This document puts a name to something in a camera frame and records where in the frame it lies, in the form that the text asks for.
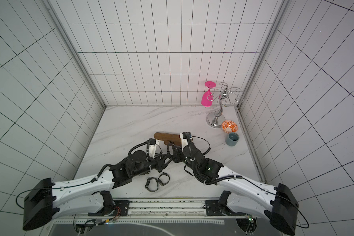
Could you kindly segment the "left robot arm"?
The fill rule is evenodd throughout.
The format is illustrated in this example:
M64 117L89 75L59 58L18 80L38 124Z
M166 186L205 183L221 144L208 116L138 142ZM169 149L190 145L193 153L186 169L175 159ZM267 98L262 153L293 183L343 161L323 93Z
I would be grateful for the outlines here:
M64 182L51 178L41 180L33 189L25 190L24 231L40 228L60 216L83 214L106 216L114 213L116 203L111 190L132 182L136 176L152 170L162 172L180 151L173 142L166 153L157 152L159 141L149 139L133 147L118 164L106 164L91 176Z

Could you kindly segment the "brown wooden watch stand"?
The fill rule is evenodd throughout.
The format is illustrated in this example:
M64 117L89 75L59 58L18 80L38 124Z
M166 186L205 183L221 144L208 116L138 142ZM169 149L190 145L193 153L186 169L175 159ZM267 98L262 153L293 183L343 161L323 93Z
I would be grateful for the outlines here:
M153 137L157 140L163 141L166 146L172 144L176 146L182 145L182 140L179 134L156 132Z

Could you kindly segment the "black slim strap watch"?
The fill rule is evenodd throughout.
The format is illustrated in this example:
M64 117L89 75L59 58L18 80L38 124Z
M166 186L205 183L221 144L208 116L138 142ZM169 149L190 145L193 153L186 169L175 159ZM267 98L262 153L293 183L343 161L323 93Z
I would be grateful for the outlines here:
M169 182L170 182L170 175L165 173L165 172L162 172L161 175L158 177L158 183L161 185L161 186L165 186L167 185Z

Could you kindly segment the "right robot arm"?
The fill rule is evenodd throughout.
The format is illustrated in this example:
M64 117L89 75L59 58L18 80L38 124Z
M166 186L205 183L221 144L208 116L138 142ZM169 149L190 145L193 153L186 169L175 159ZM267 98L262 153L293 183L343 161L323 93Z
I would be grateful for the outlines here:
M175 159L191 169L190 174L204 185L225 187L218 200L222 214L245 213L269 220L279 232L294 236L299 204L290 188L282 183L278 186L260 183L244 177L224 164L206 158L193 143L190 132L166 134L164 143L177 145Z

